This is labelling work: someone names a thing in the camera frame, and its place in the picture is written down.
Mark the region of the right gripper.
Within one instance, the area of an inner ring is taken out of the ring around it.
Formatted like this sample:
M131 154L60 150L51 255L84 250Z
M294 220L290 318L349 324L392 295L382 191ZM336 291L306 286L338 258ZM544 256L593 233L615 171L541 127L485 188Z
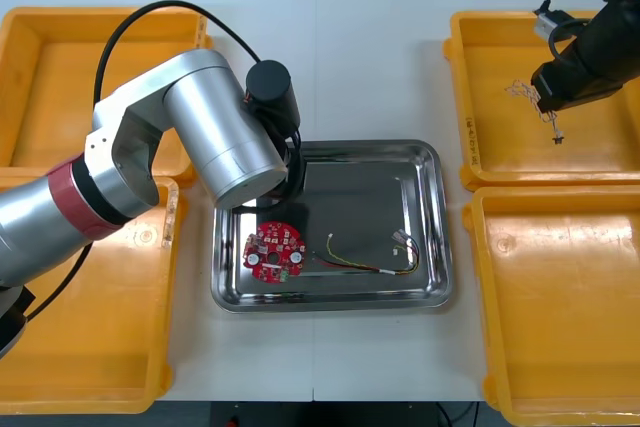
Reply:
M539 95L537 113L543 122L549 121L548 115L555 118L561 110L610 97L625 82L624 57L602 57L594 62L556 59L542 64L531 78Z

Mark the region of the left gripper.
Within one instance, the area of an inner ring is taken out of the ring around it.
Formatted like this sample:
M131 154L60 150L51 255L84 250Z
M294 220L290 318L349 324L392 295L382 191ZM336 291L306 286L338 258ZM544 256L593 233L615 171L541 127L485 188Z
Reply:
M289 153L287 176L279 187L281 203L287 203L297 198L304 189L306 178L307 162L301 145L291 147Z

